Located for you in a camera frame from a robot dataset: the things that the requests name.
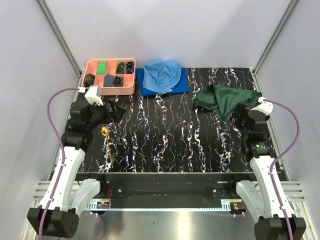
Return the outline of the dark green cloth napkin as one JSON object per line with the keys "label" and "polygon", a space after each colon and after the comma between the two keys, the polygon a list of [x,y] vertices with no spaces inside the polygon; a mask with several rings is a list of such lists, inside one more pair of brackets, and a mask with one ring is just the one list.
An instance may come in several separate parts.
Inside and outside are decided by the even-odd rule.
{"label": "dark green cloth napkin", "polygon": [[194,98],[194,105],[214,111],[222,121],[227,121],[239,103],[253,108],[262,93],[255,90],[230,88],[219,82],[213,82],[203,88]]}

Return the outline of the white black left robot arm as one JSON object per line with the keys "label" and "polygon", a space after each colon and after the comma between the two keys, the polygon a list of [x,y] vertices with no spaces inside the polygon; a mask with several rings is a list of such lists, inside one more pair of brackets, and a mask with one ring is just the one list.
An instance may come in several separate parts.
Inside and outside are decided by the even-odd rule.
{"label": "white black left robot arm", "polygon": [[40,238],[44,236],[72,238],[78,228],[82,211],[93,197],[108,193],[105,177],[94,175],[84,180],[72,193],[74,181],[93,140],[93,130],[118,123],[125,109],[110,98],[102,105],[80,99],[71,104],[70,117],[60,136],[62,146],[49,187],[38,207],[31,207],[27,219]]}

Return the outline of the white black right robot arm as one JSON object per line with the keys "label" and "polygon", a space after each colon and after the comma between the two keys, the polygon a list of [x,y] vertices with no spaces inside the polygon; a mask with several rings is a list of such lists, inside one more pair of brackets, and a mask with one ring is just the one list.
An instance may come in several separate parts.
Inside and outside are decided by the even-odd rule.
{"label": "white black right robot arm", "polygon": [[276,163],[283,154],[276,156],[266,138],[274,104],[264,97],[254,107],[237,104],[234,124],[241,133],[241,149],[257,183],[235,180],[227,185],[227,192],[230,197],[244,201],[254,219],[257,240],[300,240],[307,225],[302,217],[296,216],[281,185]]}

